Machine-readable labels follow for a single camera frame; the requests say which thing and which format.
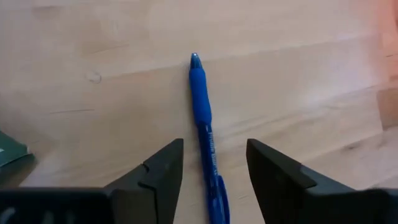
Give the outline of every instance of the wooden table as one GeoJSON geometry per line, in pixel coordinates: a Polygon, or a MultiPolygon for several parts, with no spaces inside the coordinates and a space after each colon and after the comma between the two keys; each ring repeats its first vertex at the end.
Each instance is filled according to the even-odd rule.
{"type": "Polygon", "coordinates": [[[104,186],[184,138],[175,223],[206,223],[191,52],[208,75],[233,223],[263,223],[247,138],[357,189],[390,181],[398,130],[382,130],[377,108],[378,4],[1,0],[0,128],[38,160],[21,185],[104,186]]]}

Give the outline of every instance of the blue pen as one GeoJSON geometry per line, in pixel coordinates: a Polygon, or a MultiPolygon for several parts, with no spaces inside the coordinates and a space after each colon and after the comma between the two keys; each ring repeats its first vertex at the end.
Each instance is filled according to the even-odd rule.
{"type": "Polygon", "coordinates": [[[206,201],[210,224],[229,224],[229,207],[223,178],[218,175],[216,152],[211,130],[211,110],[206,74],[198,54],[191,56],[189,82],[192,107],[201,150],[201,163],[206,184],[206,201]]]}

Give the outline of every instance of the pen grip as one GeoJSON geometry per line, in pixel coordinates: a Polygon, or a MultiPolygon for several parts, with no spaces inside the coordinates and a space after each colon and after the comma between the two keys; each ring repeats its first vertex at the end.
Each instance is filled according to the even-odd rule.
{"type": "Polygon", "coordinates": [[[189,71],[189,81],[192,93],[193,116],[198,125],[203,122],[211,123],[211,108],[207,94],[206,74],[201,68],[194,68],[189,71]]]}

